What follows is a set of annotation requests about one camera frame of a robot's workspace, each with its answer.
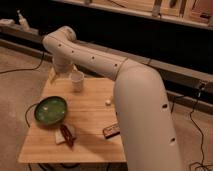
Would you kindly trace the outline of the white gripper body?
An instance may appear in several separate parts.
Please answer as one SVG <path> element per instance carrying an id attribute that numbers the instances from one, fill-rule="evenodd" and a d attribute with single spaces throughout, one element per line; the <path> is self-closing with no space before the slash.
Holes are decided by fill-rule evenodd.
<path id="1" fill-rule="evenodd" d="M 52 67 L 48 75 L 48 81 L 53 84 L 59 78 L 67 78 L 74 71 L 77 71 L 75 65 L 69 65 L 67 68 Z"/>

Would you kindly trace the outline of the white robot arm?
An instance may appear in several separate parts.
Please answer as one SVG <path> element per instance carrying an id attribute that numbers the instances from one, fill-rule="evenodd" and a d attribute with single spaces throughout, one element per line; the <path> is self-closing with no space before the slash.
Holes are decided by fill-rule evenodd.
<path id="1" fill-rule="evenodd" d="M 128 171 L 184 171 L 167 92 L 155 69 L 82 46 L 63 26 L 42 40 L 53 65 L 83 66 L 114 81 L 113 100 Z"/>

